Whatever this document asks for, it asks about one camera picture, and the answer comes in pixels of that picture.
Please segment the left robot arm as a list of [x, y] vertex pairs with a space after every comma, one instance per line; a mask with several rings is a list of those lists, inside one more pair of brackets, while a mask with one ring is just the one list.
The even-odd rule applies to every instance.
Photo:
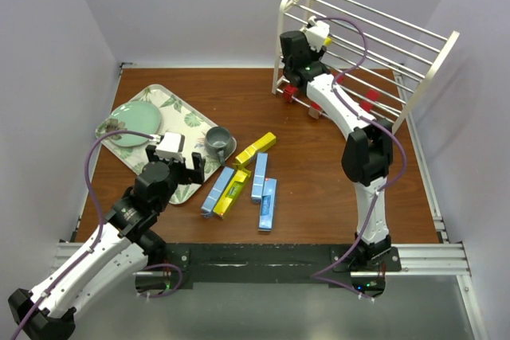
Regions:
[[205, 160], [194, 152], [187, 168], [184, 158], [157, 146], [147, 146], [146, 154], [148, 163], [111, 210], [99, 215], [89, 239], [47, 279], [8, 298], [17, 334], [67, 339], [78, 314], [121, 276], [167, 267], [167, 244], [151, 227], [180, 185], [205, 181]]

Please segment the red toothpaste box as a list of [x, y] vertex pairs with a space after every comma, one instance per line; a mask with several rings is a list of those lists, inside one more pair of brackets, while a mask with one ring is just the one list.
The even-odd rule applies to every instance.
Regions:
[[359, 102], [359, 106], [367, 113], [370, 113], [378, 98], [379, 92], [374, 89], [369, 89], [366, 95]]
[[324, 113], [323, 109], [317, 103], [311, 103], [308, 108], [308, 114], [313, 119], [319, 119]]
[[298, 91], [299, 89], [297, 87], [294, 87], [291, 84], [287, 84], [282, 91], [282, 97], [286, 102], [292, 103], [297, 99], [296, 94]]

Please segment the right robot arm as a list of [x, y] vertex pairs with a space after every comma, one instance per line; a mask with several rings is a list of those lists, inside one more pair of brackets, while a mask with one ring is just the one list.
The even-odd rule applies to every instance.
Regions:
[[392, 124], [370, 117], [336, 84], [321, 62], [326, 48], [316, 50], [304, 31], [283, 32], [279, 39], [284, 77], [325, 111], [346, 140], [341, 166], [355, 187], [358, 225], [354, 248], [345, 257], [374, 270], [391, 247], [384, 189], [393, 162]]

